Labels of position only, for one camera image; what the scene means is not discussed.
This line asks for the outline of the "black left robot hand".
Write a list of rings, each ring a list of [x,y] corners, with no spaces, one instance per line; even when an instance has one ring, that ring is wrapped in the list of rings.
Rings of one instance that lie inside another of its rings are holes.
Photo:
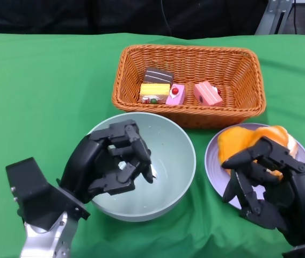
[[[79,142],[57,183],[84,204],[104,193],[133,191],[139,175],[153,183],[150,156],[136,121],[113,123]]]

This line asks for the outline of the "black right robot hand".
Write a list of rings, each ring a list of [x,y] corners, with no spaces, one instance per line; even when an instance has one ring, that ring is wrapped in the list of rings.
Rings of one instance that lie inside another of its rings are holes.
[[[242,218],[278,229],[292,246],[305,244],[305,163],[262,137],[225,160],[222,168],[231,171],[222,197],[225,203],[237,197]]]

